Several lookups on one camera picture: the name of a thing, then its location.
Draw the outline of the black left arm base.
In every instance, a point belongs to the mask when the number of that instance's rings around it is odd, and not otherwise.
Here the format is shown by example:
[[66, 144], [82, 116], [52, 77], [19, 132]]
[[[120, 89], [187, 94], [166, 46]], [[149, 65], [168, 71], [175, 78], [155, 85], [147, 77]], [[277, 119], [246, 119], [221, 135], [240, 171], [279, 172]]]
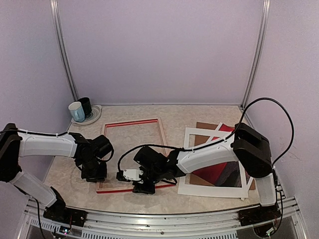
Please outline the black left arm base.
[[73, 208], [65, 208], [59, 212], [46, 209], [43, 213], [43, 217], [70, 226], [84, 227], [87, 214], [88, 213], [84, 210]]

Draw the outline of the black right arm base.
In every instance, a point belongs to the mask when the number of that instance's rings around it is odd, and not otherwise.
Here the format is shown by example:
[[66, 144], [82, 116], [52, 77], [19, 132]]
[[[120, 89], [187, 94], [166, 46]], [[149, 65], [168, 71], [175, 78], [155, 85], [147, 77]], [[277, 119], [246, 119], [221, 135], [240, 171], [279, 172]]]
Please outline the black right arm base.
[[240, 225], [248, 226], [280, 218], [282, 215], [278, 204], [263, 207], [261, 205], [238, 211]]

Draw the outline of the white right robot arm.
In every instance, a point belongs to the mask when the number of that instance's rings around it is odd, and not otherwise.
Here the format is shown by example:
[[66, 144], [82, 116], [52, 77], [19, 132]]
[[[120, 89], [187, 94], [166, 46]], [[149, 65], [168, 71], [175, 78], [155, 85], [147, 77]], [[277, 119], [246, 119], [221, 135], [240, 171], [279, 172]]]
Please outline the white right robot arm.
[[155, 184], [164, 179], [183, 177], [201, 168], [225, 162], [239, 161], [249, 176], [255, 179], [260, 206], [255, 217], [265, 221], [274, 211], [277, 202], [275, 163], [272, 160], [269, 140], [242, 121], [225, 136], [210, 143], [192, 148], [177, 148], [167, 157], [156, 152], [153, 145], [138, 147], [134, 161], [139, 169], [124, 171], [126, 179], [140, 184], [135, 192], [153, 194]]

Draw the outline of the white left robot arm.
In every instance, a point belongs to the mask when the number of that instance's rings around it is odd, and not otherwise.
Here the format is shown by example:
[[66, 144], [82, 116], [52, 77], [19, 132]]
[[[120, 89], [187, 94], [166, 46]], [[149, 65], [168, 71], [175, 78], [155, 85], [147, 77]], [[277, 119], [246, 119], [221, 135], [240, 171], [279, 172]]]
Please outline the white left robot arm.
[[87, 182], [103, 182], [107, 162], [103, 157], [114, 155], [110, 141], [100, 135], [86, 139], [79, 133], [48, 134], [22, 130], [8, 123], [0, 132], [0, 180], [10, 183], [45, 206], [49, 215], [63, 222], [70, 216], [62, 196], [53, 187], [24, 172], [18, 160], [28, 156], [63, 156], [74, 159]]

